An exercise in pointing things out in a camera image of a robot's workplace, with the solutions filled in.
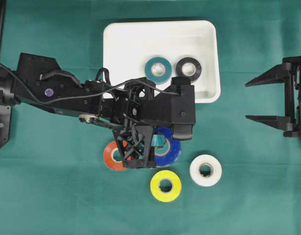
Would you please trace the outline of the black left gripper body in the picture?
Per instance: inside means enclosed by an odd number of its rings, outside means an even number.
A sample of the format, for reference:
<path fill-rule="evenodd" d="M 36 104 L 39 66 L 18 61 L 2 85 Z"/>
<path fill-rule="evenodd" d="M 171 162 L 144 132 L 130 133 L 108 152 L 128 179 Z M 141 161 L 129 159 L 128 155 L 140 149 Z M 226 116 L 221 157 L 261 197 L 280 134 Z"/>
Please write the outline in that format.
<path fill-rule="evenodd" d="M 145 77 L 131 79 L 120 86 L 112 86 L 110 79 L 103 84 L 103 93 L 112 98 L 102 98 L 99 126 L 112 130 L 120 152 L 123 167 L 155 168 L 154 148 L 151 146 L 154 126 L 141 117 L 146 102 L 154 98 L 155 83 Z"/>

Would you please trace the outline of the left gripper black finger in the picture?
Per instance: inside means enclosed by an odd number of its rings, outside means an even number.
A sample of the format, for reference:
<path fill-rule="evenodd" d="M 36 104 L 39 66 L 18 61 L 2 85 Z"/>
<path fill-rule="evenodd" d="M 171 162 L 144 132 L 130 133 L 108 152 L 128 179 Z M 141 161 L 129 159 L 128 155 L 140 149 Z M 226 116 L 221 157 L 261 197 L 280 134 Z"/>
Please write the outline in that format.
<path fill-rule="evenodd" d="M 162 148 L 164 146 L 164 135 L 154 134 L 152 136 L 151 146 L 154 148 Z"/>

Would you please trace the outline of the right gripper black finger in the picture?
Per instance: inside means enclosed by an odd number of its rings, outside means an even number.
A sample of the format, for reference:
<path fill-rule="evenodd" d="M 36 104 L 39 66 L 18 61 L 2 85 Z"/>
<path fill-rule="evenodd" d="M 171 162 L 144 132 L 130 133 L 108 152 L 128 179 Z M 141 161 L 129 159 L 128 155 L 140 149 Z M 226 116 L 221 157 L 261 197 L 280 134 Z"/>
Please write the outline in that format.
<path fill-rule="evenodd" d="M 278 130 L 283 130 L 284 132 L 295 131 L 296 129 L 296 124 L 291 121 L 290 117 L 246 115 L 245 118 L 263 123 Z"/>
<path fill-rule="evenodd" d="M 260 76 L 252 79 L 245 86 L 259 86 L 273 83 L 285 83 L 285 80 L 290 77 L 290 72 L 292 70 L 292 64 L 289 62 L 284 62 L 282 64 L 276 65 L 261 74 Z"/>

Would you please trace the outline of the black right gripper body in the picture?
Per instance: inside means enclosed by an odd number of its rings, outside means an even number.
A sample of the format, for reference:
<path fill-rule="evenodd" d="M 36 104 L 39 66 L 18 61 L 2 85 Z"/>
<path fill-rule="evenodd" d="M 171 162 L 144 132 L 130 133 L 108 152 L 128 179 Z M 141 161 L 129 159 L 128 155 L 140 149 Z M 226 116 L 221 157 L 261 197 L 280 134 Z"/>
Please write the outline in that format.
<path fill-rule="evenodd" d="M 301 56 L 285 57 L 288 73 L 285 79 L 285 137 L 301 138 Z"/>

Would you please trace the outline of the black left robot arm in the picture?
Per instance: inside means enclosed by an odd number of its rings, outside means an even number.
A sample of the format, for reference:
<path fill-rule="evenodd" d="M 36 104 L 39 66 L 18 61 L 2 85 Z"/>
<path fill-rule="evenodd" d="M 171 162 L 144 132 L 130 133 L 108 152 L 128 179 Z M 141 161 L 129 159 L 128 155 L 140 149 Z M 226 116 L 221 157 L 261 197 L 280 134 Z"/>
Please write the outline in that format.
<path fill-rule="evenodd" d="M 156 167 L 152 139 L 159 124 L 142 115 L 155 100 L 155 84 L 142 77 L 113 86 L 107 69 L 98 74 L 105 77 L 81 83 L 54 58 L 27 53 L 16 70 L 0 63 L 0 149 L 9 140 L 12 107 L 26 103 L 110 129 L 124 167 Z"/>

